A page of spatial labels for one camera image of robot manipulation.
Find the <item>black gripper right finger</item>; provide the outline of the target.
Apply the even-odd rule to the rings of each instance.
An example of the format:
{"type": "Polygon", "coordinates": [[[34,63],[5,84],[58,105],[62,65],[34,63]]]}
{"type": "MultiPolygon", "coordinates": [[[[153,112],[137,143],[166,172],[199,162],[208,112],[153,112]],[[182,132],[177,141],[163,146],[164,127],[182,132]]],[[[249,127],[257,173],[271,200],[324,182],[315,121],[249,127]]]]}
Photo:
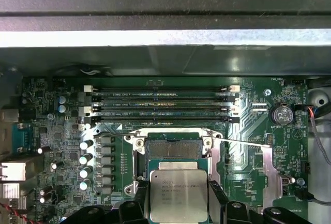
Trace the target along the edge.
{"type": "Polygon", "coordinates": [[[230,201],[215,180],[208,181],[208,211],[213,223],[309,223],[283,207],[268,207],[259,214],[239,201],[230,201]]]}

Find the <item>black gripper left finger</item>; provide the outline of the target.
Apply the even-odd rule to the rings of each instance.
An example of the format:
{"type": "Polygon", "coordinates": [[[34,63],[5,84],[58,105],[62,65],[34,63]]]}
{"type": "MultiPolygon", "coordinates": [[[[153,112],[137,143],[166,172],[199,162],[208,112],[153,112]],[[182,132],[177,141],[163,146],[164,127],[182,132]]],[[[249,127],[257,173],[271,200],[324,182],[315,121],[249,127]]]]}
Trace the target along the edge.
{"type": "Polygon", "coordinates": [[[136,195],[106,211],[101,206],[85,207],[77,212],[77,223],[149,223],[150,182],[139,181],[136,195]]]}

